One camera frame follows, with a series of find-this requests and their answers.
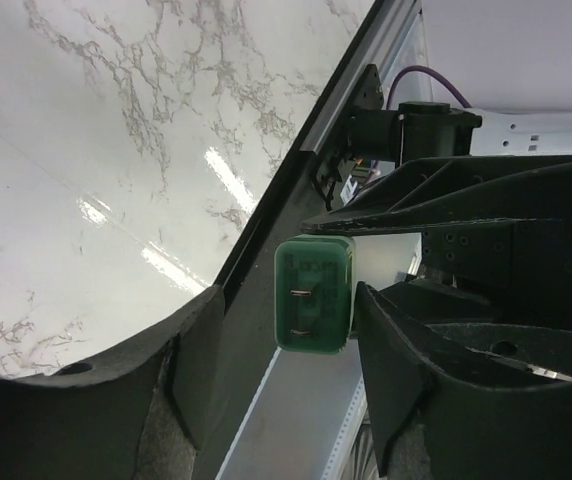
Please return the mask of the green cube plug adapter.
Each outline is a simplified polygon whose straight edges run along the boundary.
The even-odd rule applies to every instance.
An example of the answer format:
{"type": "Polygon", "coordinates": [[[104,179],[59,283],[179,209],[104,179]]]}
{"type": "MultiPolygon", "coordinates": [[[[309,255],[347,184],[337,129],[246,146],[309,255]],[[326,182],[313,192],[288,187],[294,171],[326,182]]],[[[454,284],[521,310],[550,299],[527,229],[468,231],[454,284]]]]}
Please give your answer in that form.
{"type": "Polygon", "coordinates": [[[274,255],[275,341],[287,351],[337,354],[352,332],[356,245],[299,235],[274,255]]]}

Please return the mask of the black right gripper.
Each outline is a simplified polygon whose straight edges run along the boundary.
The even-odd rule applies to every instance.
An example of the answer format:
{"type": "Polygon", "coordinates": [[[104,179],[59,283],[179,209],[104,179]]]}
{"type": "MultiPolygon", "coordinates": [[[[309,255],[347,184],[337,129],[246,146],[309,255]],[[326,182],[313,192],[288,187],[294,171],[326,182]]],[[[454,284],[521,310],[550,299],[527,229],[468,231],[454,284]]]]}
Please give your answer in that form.
{"type": "Polygon", "coordinates": [[[572,155],[412,160],[301,229],[419,232],[428,267],[496,306],[366,286],[366,379],[572,380],[572,155]]]}

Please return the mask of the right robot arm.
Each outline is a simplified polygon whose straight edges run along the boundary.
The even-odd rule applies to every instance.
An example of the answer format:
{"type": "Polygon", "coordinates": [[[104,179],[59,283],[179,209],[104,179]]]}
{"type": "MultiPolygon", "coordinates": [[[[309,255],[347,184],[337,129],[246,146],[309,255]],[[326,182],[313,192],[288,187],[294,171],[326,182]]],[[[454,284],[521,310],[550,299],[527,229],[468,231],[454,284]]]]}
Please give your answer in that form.
{"type": "Polygon", "coordinates": [[[276,254],[279,346],[351,336],[488,388],[572,387],[572,155],[473,156],[479,115],[354,109],[349,152],[394,171],[276,254]]]}

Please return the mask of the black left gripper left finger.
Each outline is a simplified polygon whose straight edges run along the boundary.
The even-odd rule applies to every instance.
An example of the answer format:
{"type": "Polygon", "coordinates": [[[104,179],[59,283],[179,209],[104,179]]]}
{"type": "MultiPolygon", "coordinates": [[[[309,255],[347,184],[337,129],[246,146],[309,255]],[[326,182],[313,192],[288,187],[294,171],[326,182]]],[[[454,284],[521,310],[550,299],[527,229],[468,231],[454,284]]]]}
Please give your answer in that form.
{"type": "Polygon", "coordinates": [[[52,375],[0,377],[0,479],[187,479],[205,431],[220,287],[52,375]]]}

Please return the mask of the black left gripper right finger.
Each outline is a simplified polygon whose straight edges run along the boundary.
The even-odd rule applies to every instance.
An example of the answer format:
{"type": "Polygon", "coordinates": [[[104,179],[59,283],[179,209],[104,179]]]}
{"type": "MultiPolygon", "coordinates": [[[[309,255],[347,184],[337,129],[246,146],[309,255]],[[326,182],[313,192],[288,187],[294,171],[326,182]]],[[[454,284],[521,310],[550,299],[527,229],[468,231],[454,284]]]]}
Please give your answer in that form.
{"type": "Polygon", "coordinates": [[[381,477],[572,479],[572,380],[368,380],[366,286],[357,339],[381,477]]]}

